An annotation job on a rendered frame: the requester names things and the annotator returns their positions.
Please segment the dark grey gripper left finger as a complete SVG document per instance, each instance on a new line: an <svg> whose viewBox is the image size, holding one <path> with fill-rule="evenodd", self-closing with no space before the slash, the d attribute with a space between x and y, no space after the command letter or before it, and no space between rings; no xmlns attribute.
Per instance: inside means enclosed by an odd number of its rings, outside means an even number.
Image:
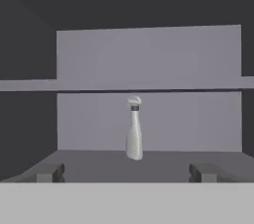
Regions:
<svg viewBox="0 0 254 224"><path fill-rule="evenodd" d="M64 182L64 164L40 164L3 182Z"/></svg>

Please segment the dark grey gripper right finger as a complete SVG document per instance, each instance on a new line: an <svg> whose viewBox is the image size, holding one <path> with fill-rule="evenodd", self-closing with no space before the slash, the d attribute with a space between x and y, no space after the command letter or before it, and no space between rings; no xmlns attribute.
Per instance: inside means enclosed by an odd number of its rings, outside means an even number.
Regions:
<svg viewBox="0 0 254 224"><path fill-rule="evenodd" d="M254 182L228 173L215 164L190 164L190 182Z"/></svg>

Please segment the white spray bottle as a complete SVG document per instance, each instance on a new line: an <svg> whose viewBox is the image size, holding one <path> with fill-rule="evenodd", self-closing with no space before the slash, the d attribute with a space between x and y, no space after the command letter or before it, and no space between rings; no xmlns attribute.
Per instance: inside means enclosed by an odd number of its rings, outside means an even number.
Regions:
<svg viewBox="0 0 254 224"><path fill-rule="evenodd" d="M139 108L142 99L139 96L128 98L130 105L130 129L126 137L126 155L129 159L140 161L143 158L142 132L139 119Z"/></svg>

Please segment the grey cabinet shelf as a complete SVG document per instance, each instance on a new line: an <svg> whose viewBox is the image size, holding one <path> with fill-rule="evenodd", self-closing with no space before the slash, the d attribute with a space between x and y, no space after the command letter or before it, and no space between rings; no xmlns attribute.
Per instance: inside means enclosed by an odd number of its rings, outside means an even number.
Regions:
<svg viewBox="0 0 254 224"><path fill-rule="evenodd" d="M47 80L0 80L0 91L62 91L62 90L198 90L198 89L237 89L254 88L254 76L233 78L187 78L144 81L141 79L112 80L106 78L85 79L47 79Z"/></svg>

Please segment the grey open cabinet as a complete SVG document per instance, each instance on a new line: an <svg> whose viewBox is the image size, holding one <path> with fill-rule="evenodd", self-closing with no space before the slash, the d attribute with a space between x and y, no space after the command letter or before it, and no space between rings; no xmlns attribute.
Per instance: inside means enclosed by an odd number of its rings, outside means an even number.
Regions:
<svg viewBox="0 0 254 224"><path fill-rule="evenodd" d="M0 80L240 76L254 76L254 0L0 0ZM78 182L182 181L197 161L248 175L254 88L0 91L0 180L46 161Z"/></svg>

